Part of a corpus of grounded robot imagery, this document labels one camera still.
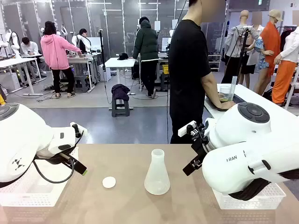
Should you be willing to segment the person in black top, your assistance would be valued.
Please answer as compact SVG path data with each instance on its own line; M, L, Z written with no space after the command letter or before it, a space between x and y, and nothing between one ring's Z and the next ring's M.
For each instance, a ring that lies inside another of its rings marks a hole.
M78 34L79 48L82 53L88 53L91 51L91 42L87 38L87 30L85 28L80 29Z

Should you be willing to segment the person in dark green jacket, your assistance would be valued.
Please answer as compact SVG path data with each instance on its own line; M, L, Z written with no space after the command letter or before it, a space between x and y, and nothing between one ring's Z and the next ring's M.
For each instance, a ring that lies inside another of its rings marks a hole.
M147 96L154 98L156 95L155 76L158 63L157 34L151 28L147 17L139 20L139 30L134 43L133 58L140 57L140 78L147 89Z

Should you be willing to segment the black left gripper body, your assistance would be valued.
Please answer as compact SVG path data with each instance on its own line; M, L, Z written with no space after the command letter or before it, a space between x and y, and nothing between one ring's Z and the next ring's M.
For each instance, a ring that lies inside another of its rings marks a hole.
M35 160L46 160L52 165L64 164L71 165L71 162L76 159L71 155L77 146L71 146L70 144L60 145L54 148L43 149L36 153Z

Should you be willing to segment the grey step stool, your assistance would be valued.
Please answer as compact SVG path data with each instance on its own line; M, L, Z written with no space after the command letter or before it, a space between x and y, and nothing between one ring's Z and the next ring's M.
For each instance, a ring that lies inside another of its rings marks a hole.
M112 94L112 117L130 115L129 100L117 98Z
M86 93L89 90L89 84L85 76L74 77L74 92Z

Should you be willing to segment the white computer tower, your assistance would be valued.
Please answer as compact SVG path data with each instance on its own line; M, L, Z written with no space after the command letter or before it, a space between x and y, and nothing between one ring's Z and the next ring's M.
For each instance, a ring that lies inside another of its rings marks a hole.
M100 82L108 82L111 79L111 71L110 68L103 69L103 64L98 66Z

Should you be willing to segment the mannequin in orange dress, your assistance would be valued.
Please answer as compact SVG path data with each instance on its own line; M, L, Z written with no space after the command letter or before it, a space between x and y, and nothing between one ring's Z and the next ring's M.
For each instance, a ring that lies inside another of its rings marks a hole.
M262 95L271 81L274 73L274 59L280 53L281 37L276 24L282 21L281 12L273 9L268 13L269 21L255 43L255 50L260 53L257 67L259 69L258 81L254 92Z

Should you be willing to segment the clear plastic beaker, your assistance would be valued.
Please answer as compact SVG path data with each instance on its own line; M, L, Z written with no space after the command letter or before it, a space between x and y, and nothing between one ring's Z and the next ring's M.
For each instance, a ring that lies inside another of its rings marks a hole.
M222 103L232 101L231 86L221 86L219 98Z

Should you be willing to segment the person in black t-shirt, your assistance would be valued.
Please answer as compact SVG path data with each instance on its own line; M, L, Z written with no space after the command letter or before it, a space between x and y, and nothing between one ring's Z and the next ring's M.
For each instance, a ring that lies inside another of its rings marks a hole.
M189 0L188 11L174 30L169 51L171 144L190 144L178 130L202 123L205 88L217 88L208 62L202 19L215 13L219 0Z

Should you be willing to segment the person in pink hoodie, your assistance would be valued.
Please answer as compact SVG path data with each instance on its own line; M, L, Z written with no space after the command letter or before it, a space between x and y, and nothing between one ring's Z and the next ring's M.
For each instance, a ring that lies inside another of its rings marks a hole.
M82 54L81 50L70 44L63 37L57 35L55 23L52 21L45 22L44 35L41 38L41 47L44 60L52 71L56 98L61 97L60 72L63 72L67 77L67 97L74 97L74 74L69 66L66 50L73 51L80 55Z

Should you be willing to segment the translucent graduated cylinder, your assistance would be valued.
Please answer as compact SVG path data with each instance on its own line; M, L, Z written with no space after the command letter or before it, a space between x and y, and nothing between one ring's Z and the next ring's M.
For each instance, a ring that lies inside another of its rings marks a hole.
M237 79L238 79L238 76L233 76L232 77L232 83L231 83L231 88L230 88L230 97L229 97L230 101L233 101Z

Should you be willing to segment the white shoe shelf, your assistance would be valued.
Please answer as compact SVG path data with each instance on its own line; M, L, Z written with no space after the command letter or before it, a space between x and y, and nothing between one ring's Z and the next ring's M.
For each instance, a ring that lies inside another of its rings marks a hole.
M212 71L218 72L221 65L221 55L220 54L209 54L208 55L208 62L210 69Z

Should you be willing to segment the black flat tray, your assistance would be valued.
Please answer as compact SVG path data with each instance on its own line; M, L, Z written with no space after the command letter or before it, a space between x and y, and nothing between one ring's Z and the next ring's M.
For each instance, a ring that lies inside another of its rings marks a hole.
M229 99L231 99L231 97L228 96L228 94L221 94L221 102L227 102ZM236 104L238 103L243 103L245 102L245 100L243 100L242 98L240 98L239 96L237 96L236 94L233 95L232 101L234 101ZM205 98L205 105L209 105L212 109L214 110L218 110L220 112L225 112L228 109L221 109L221 108L217 108L208 97Z

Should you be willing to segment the translucent plastic conical flask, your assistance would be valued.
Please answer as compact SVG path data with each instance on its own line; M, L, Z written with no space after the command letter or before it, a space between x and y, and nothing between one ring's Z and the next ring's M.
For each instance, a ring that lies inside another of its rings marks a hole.
M164 151L154 149L151 163L144 180L145 189L152 195L163 195L170 189L170 179L164 162Z

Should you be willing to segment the white perforated plastic basket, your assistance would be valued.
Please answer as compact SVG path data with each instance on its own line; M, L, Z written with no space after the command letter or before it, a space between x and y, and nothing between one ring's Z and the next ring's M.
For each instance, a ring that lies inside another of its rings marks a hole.
M221 210L276 210L286 197L285 192L271 183L248 201L237 200L213 189L214 196Z

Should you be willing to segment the seated person in white shirt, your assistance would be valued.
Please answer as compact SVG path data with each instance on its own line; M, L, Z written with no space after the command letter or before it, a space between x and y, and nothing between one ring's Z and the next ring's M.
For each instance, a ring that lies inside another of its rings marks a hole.
M28 37L22 38L21 49L25 55L36 56L40 54L37 43L30 41ZM30 63L31 68L35 72L36 76L38 76L38 70L41 73L42 78L46 78L46 63L44 59L41 59L40 56L36 58L37 64L35 62Z

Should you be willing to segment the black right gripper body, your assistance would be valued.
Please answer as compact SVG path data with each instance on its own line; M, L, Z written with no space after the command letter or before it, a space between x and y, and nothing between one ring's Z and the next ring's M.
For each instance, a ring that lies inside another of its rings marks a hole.
M210 143L208 137L198 137L192 139L191 148L197 154L192 161L203 161L207 153L209 152L208 144Z

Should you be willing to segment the person's right hand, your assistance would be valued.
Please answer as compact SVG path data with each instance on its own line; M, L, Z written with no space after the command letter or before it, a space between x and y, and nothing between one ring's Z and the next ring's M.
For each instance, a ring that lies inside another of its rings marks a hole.
M226 102L221 102L221 103L219 104L219 106L217 106L217 108L218 108L219 110L224 110L224 111L226 111L226 110L230 109L231 107L233 107L234 105L235 105L235 102L234 102L234 101L226 101Z

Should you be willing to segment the person's right forearm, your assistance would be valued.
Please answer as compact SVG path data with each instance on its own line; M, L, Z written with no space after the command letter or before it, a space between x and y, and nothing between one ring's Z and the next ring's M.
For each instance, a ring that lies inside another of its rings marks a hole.
M205 88L206 96L214 104L215 107L221 108L220 98L217 92L217 88Z

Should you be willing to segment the dark crumpled cloth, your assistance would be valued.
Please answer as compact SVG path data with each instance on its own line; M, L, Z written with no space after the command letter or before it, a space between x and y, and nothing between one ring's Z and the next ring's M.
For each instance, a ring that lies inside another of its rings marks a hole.
M129 101L130 89L123 84L116 84L112 87L111 93L114 99Z

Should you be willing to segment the white perforated plastic tray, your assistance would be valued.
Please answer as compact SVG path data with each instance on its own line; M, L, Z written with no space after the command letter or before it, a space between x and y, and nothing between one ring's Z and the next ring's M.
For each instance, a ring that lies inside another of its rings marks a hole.
M58 182L71 174L71 169L60 163L52 165L36 160L41 173ZM0 189L0 206L7 207L53 207L67 182L53 184L43 179L31 164L27 172L16 182Z

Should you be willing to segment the mannequin in orange trousers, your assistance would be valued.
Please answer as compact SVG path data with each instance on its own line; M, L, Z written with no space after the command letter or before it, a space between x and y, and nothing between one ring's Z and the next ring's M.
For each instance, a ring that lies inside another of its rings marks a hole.
M299 57L299 25L285 38L283 51L274 59L279 64L272 89L272 102L282 105L285 100L293 73Z

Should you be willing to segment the white round flask cap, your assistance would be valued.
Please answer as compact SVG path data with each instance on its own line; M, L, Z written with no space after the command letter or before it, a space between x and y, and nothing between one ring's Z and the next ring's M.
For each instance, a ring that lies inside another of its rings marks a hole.
M102 180L102 185L106 189L113 188L116 185L116 179L112 176L105 177Z

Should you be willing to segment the mannequin in grey shirt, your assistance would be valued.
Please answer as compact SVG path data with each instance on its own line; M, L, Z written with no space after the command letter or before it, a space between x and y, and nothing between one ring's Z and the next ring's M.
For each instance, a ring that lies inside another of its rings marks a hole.
M254 40L257 40L259 34L252 27L247 27L247 19L249 16L248 10L242 10L240 13L240 24L234 26L228 32L227 38L225 40L225 60L226 69L224 72L224 77L221 81L222 84L230 84L232 82L233 76L239 75L241 61L241 51L245 38L246 29L249 30Z

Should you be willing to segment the white desk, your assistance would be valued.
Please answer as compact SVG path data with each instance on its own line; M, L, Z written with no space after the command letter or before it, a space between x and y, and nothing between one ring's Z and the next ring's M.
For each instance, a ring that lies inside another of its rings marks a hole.
M116 72L117 73L117 84L122 84L120 70L122 69L124 80L126 80L125 69L133 67L134 64L135 64L134 59L127 59L127 60L120 61L116 57L110 58L109 60L107 60L105 62L106 68L116 68L117 69L117 72ZM128 96L129 95L134 95L134 93L131 93L131 90L130 90L130 92L128 93Z
M2 60L0 61L0 70L7 70L9 69L11 71L11 69L13 67L16 67L18 69L18 71L21 71L21 69L23 68L25 71L25 75L27 77L27 82L29 84L29 89L30 89L30 93L24 93L24 96L42 96L42 93L34 93L34 89L32 86L32 82L31 82L31 78L28 72L28 67L27 67L27 62L31 62L34 61L36 63L36 66L38 66L37 64L37 59L35 57L30 58L11 58L11 59L6 59L6 60Z
M88 84L88 93L93 91L98 80L96 77L96 62L93 55L68 55L68 63L74 70L74 76L85 76Z

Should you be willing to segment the grey workbench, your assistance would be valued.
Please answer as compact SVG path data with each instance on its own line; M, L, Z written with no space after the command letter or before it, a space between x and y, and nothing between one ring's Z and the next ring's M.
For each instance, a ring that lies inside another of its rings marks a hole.
M168 65L168 55L166 53L158 53L158 63L156 69L156 79L155 87L157 87L158 92L167 92L169 88L169 74L165 75L163 73L162 65Z

